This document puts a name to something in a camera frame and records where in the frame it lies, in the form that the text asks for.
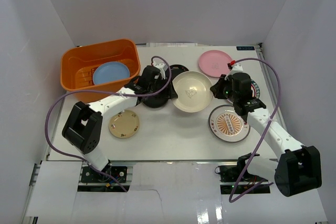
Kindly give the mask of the cream plate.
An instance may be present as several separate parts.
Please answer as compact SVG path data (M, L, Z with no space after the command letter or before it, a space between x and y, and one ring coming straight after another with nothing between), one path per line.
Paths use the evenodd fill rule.
M172 99L176 108L187 113L196 113L205 109L212 101L210 79L197 71L186 71L172 81L177 98Z

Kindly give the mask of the pink plate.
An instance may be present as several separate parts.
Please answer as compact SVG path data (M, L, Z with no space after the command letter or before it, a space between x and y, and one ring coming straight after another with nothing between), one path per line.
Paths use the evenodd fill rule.
M230 72L228 64L232 58L220 50L209 50L201 54L198 59L200 70L209 77L219 78L222 74Z

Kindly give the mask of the blue plate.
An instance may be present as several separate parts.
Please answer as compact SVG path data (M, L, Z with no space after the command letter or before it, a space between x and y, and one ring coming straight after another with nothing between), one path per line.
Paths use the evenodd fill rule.
M100 65L93 73L93 84L99 85L130 77L129 68L120 62L112 61Z

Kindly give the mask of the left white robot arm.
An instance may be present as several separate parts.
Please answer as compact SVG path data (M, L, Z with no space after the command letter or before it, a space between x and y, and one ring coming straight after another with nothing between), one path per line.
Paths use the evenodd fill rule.
M62 136L74 146L89 165L93 176L101 182L110 178L109 160L98 146L103 119L115 116L140 103L166 102L171 95L172 70L164 63L146 66L140 76L132 78L118 92L91 103L77 102L65 123Z

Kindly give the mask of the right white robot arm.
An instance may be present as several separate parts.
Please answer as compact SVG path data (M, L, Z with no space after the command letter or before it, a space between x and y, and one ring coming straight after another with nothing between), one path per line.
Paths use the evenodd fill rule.
M305 146L271 118L266 105L252 95L251 78L237 72L221 75L210 90L217 99L231 100L235 113L254 129L275 153L277 160L262 158L253 151L237 162L238 177L247 182L258 176L274 183L286 197L322 185L320 152Z

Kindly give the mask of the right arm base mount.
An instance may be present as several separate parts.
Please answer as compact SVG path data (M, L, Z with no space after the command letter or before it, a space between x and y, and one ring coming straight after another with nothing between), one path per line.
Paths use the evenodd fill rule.
M229 195L233 188L234 184L240 174L237 166L233 165L221 165L217 166L214 170L215 174L220 176L220 190L222 195ZM258 182L262 181L263 178L255 175L245 175L235 191L235 194L241 194L253 187ZM254 190L250 191L250 194L269 194L270 186L268 186L268 181L265 180L261 185L259 185Z

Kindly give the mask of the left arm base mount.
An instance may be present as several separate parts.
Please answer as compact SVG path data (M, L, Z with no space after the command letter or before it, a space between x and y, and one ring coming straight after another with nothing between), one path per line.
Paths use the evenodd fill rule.
M78 192L90 193L125 193L129 190L127 185L128 168L126 166L111 166L103 171L108 175L97 173L89 166L83 166L77 187Z

